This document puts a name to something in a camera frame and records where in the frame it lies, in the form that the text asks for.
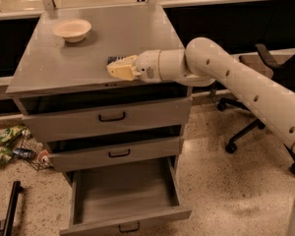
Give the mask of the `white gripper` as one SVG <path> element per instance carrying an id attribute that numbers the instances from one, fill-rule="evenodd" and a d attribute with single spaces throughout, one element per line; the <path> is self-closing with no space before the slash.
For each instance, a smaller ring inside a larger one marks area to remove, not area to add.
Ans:
<path id="1" fill-rule="evenodd" d="M 110 76 L 133 81 L 139 79 L 146 83 L 159 83 L 159 50 L 148 50 L 137 55 L 127 56 L 106 66 Z"/>

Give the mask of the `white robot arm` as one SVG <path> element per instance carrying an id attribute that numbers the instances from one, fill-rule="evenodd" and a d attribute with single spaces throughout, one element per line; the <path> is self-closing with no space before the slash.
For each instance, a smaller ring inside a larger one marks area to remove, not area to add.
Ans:
<path id="1" fill-rule="evenodd" d="M 150 84 L 207 86 L 218 81 L 295 152 L 295 92 L 237 61 L 208 38 L 195 38 L 184 49 L 110 56 L 107 72 L 120 80 Z"/>

